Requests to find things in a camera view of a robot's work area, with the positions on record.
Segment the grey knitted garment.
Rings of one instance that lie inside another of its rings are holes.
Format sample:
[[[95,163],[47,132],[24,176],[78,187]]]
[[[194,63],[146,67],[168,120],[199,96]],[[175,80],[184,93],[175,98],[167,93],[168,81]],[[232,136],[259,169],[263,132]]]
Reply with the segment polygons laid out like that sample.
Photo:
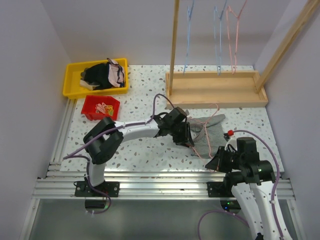
[[[187,119],[194,143],[193,148],[198,157],[212,159],[220,146],[226,146],[227,141],[222,128],[225,118],[224,114],[218,114],[211,117],[189,117]]]

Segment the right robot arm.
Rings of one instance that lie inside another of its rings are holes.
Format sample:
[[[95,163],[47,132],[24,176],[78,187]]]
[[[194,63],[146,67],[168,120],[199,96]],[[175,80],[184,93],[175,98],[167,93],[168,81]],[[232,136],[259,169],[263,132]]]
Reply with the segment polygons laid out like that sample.
[[[236,198],[254,240],[292,239],[278,200],[280,174],[260,159],[254,138],[235,137],[233,131],[224,138],[226,145],[205,166],[225,174],[222,182],[207,182],[208,197]]]

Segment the pink underwear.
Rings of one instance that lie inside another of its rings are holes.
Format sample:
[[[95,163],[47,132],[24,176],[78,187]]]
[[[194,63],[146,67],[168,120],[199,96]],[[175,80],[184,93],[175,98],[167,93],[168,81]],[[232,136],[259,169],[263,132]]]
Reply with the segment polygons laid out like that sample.
[[[125,86],[125,71],[119,63],[113,59],[107,58],[108,61],[108,81],[115,88]]]

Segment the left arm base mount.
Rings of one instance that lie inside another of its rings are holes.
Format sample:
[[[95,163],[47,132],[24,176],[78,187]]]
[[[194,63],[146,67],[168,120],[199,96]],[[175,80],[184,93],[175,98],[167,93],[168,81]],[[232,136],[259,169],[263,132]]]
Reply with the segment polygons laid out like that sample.
[[[103,197],[102,194],[92,190],[85,180],[75,181],[73,185],[75,186],[75,197]],[[120,183],[117,181],[105,181],[100,185],[96,186],[95,189],[97,191],[107,194],[109,197],[117,198],[119,195]]]

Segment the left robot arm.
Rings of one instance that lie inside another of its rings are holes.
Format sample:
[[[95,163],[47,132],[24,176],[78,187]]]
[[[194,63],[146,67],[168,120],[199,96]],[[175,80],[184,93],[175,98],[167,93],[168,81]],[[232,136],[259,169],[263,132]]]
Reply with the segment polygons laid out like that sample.
[[[121,143],[167,135],[172,136],[173,142],[178,146],[194,146],[187,113],[180,107],[175,107],[170,112],[154,114],[140,122],[119,122],[110,117],[103,118],[83,138],[84,149],[91,158],[87,169],[87,192],[95,197],[103,193],[106,162],[113,157]]]

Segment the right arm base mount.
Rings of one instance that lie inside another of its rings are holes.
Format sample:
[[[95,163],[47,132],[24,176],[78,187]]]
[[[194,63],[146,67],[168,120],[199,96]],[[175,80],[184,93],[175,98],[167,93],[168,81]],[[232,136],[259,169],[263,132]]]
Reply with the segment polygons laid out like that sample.
[[[231,190],[227,189],[223,182],[208,181],[207,195],[209,198],[233,198]]]

